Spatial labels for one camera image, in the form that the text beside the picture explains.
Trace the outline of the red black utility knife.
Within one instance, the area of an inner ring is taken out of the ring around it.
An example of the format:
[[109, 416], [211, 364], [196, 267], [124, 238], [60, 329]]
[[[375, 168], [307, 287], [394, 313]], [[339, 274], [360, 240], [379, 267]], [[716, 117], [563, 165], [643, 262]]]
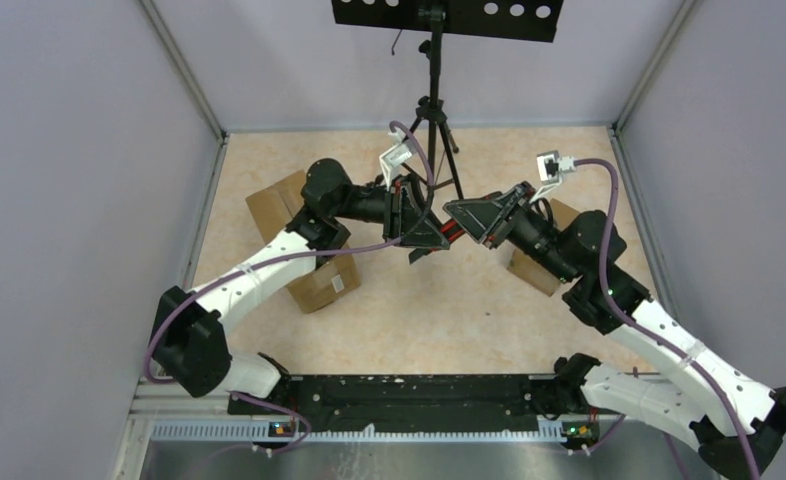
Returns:
[[[448, 241], [449, 245], [452, 245], [460, 237], [466, 234], [465, 230], [454, 219], [447, 220], [441, 226], [440, 233]], [[409, 263], [413, 264], [437, 251], [440, 251], [440, 248], [417, 248], [408, 255]]]

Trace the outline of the large cardboard box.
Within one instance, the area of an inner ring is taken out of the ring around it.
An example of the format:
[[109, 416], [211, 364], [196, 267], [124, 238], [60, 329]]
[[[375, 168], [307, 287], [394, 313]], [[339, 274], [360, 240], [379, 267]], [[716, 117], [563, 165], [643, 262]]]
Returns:
[[[298, 170], [246, 198], [262, 239], [273, 240], [304, 205], [306, 172]], [[309, 314], [357, 290], [361, 276], [353, 255], [339, 255], [286, 286], [299, 309]]]

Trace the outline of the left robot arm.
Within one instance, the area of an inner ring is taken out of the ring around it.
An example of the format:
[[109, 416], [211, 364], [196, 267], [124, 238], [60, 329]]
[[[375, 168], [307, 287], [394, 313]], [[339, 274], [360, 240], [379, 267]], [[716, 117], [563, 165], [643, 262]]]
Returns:
[[308, 169], [302, 206], [273, 239], [222, 276], [159, 299], [147, 361], [190, 397], [240, 391], [266, 413], [288, 404], [286, 371], [264, 354], [233, 354], [228, 335], [248, 314], [288, 284], [347, 255], [400, 247], [428, 251], [451, 246], [419, 179], [352, 182], [340, 162], [323, 158]]

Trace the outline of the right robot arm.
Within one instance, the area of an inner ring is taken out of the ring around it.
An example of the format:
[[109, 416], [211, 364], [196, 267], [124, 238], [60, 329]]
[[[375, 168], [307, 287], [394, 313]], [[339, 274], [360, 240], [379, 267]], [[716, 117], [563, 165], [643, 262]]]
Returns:
[[529, 204], [532, 188], [453, 200], [446, 213], [489, 248], [509, 242], [569, 284], [563, 300], [583, 324], [643, 357], [664, 377], [637, 379], [576, 354], [556, 365], [555, 397], [569, 412], [605, 409], [696, 451], [719, 475], [757, 479], [786, 434], [786, 387], [749, 378], [689, 333], [616, 259], [625, 244], [599, 210], [559, 227]]

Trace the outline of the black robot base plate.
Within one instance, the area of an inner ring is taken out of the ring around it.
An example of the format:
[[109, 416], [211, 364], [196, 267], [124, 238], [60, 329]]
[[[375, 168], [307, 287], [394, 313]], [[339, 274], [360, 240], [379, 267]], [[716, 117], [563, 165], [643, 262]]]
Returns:
[[534, 432], [548, 420], [604, 412], [543, 374], [295, 375], [268, 401], [302, 415], [315, 433]]

